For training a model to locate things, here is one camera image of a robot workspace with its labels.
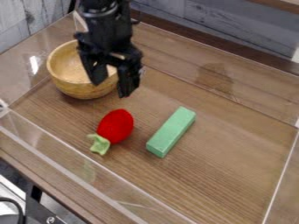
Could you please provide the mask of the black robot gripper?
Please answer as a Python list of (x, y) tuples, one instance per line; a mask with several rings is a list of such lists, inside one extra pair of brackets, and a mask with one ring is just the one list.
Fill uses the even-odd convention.
[(94, 86), (109, 77), (107, 65), (118, 67), (118, 94), (129, 97), (139, 88), (143, 53), (133, 44), (134, 23), (129, 8), (80, 8), (88, 32), (80, 33), (79, 57)]

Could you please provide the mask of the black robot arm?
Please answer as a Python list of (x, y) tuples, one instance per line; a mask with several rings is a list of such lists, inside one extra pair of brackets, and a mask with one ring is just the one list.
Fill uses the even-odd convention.
[(74, 37), (88, 79), (98, 86), (109, 78), (109, 66), (115, 67), (118, 94), (129, 97), (139, 88), (143, 70), (143, 52), (131, 42), (130, 0), (80, 0), (79, 15), (88, 30)]

